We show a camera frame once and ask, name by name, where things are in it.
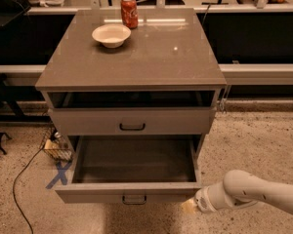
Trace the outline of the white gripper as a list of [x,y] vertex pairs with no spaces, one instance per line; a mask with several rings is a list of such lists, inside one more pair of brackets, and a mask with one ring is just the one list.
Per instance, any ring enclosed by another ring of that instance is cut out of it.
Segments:
[[182,203],[182,209],[187,214],[195,214],[197,207],[204,213],[210,214],[221,208],[222,188],[220,184],[204,186],[199,189],[194,199]]

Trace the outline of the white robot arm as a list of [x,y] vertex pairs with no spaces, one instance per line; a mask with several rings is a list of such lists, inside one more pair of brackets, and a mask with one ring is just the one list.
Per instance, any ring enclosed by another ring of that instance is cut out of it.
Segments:
[[238,210],[263,204],[293,215],[293,185],[261,179],[241,170],[225,174],[222,181],[204,186],[182,203],[186,213],[214,213],[222,209]]

